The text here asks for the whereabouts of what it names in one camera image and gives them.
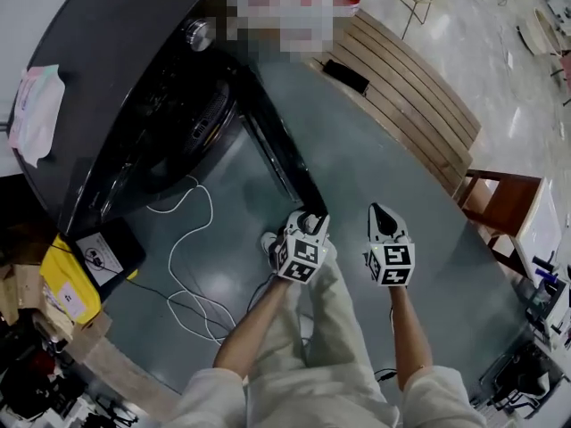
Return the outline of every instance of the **person's left arm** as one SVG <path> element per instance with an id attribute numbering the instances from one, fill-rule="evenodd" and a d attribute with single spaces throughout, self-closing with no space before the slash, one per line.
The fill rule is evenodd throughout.
<path id="1" fill-rule="evenodd" d="M 222 342 L 211 369 L 196 373 L 186 387 L 176 418 L 165 428 L 245 426 L 243 380 L 291 283 L 275 278 L 252 310 Z"/>

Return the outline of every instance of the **white tabletop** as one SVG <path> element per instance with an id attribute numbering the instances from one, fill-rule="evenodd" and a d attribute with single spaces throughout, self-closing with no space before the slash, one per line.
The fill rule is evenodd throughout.
<path id="1" fill-rule="evenodd" d="M 534 202 L 527 212 L 524 224 L 513 240 L 517 253 L 521 258 L 525 271 L 535 287 L 539 286 L 541 276 L 535 274 L 537 266 L 532 262 L 534 256 L 549 260 L 553 251 L 556 251 L 561 242 L 561 228 L 555 211 L 555 204 L 551 196 L 549 183 L 542 179 L 535 194 Z"/>

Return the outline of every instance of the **white t-shirt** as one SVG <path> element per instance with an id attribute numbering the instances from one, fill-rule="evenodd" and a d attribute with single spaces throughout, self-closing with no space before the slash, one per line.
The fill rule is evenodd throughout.
<path id="1" fill-rule="evenodd" d="M 168 428 L 388 428 L 399 409 L 378 388 L 364 386 L 357 365 L 324 366 L 264 375 L 247 387 L 225 369 L 191 379 Z M 404 428 L 485 428 L 468 402 L 458 371 L 416 372 L 403 395 Z"/>

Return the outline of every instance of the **yellow case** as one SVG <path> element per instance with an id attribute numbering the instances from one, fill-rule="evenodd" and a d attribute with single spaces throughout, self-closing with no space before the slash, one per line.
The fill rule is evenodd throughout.
<path id="1" fill-rule="evenodd" d="M 84 325 L 101 311 L 98 291 L 59 235 L 44 257 L 39 272 L 74 322 Z"/>

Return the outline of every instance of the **metal knob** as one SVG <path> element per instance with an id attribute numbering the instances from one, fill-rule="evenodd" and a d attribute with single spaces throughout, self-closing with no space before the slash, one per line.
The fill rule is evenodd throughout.
<path id="1" fill-rule="evenodd" d="M 214 30 L 204 19 L 194 21 L 186 28 L 186 42 L 193 51 L 200 53 L 210 46 L 212 41 L 214 41 Z"/>

